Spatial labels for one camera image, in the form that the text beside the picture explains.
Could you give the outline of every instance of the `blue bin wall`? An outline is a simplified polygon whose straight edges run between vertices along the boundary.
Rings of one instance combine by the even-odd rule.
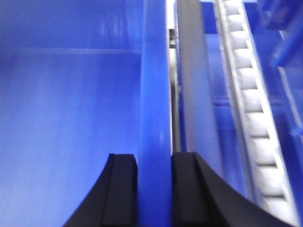
[[[143,1],[0,2],[0,226],[61,226],[138,157]]]

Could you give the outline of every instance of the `blue divider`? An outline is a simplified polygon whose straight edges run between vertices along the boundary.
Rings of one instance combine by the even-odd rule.
[[[139,224],[171,226],[171,119],[166,2],[144,2]]]

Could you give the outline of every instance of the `white roller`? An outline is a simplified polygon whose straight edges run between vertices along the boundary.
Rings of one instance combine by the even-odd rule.
[[[227,21],[229,25],[229,31],[244,31],[244,17],[242,15],[230,15],[227,16]]]
[[[244,108],[247,112],[261,112],[262,105],[260,92],[257,89],[248,89],[243,91]]]
[[[299,226],[295,210],[284,199],[265,198],[264,209],[275,217],[290,223],[293,226]]]
[[[237,0],[227,0],[224,2],[226,15],[236,15],[239,14],[239,9],[241,7],[241,2]]]
[[[268,131],[264,113],[248,113],[249,131],[252,137],[267,137]]]
[[[275,163],[275,148],[270,139],[252,139],[251,151],[258,164],[272,165]]]
[[[234,61],[236,67],[251,68],[252,52],[250,49],[236,49],[234,50]]]
[[[249,40],[248,32],[234,31],[230,32],[231,45],[233,49],[246,49],[247,40]]]
[[[238,69],[237,78],[241,89],[256,89],[256,77],[258,73],[253,68]]]
[[[260,190],[268,196],[282,196],[282,175],[275,166],[261,166],[258,168],[257,182]]]

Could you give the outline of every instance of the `blue plastic panel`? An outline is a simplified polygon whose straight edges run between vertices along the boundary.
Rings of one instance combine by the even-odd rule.
[[[302,0],[259,1],[261,18],[265,27],[275,30],[286,29],[302,2]]]
[[[142,0],[0,2],[1,47],[141,49]]]
[[[141,128],[138,173],[139,224],[171,226],[171,113],[166,1],[144,2]]]
[[[141,56],[0,58],[0,226],[60,226],[109,153],[137,154]]]
[[[0,226],[61,226],[109,153],[138,154],[143,2],[0,1],[0,18]]]

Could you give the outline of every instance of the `roller conveyor track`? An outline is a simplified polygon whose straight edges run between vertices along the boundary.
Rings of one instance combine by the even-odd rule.
[[[216,0],[228,87],[246,163],[251,200],[277,218],[299,226],[266,86],[241,0]]]

